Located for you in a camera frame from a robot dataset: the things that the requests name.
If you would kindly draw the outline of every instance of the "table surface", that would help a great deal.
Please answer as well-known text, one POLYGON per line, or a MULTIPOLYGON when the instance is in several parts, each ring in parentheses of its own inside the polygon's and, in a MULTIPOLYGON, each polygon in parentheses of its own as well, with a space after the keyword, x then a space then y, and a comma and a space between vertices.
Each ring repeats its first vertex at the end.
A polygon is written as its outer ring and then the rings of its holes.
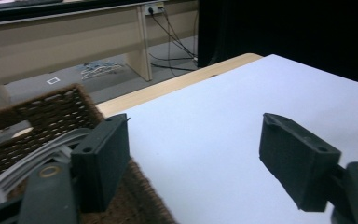
POLYGON ((258 158, 262 119, 293 119, 346 166, 358 161, 357 82, 270 55, 179 91, 160 87, 100 109, 131 118, 131 155, 179 223, 330 223, 331 205, 297 210, 258 158))

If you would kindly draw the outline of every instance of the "wall socket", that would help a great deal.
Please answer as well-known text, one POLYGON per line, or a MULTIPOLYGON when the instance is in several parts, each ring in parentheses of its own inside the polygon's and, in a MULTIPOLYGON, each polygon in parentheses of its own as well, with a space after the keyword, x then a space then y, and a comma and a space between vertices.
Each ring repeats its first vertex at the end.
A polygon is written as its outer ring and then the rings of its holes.
POLYGON ((151 4, 144 5, 145 15, 146 16, 150 15, 150 12, 149 12, 150 8, 153 9, 154 14, 162 13, 161 9, 164 8, 164 3, 163 2, 157 2, 157 3, 151 3, 151 4))

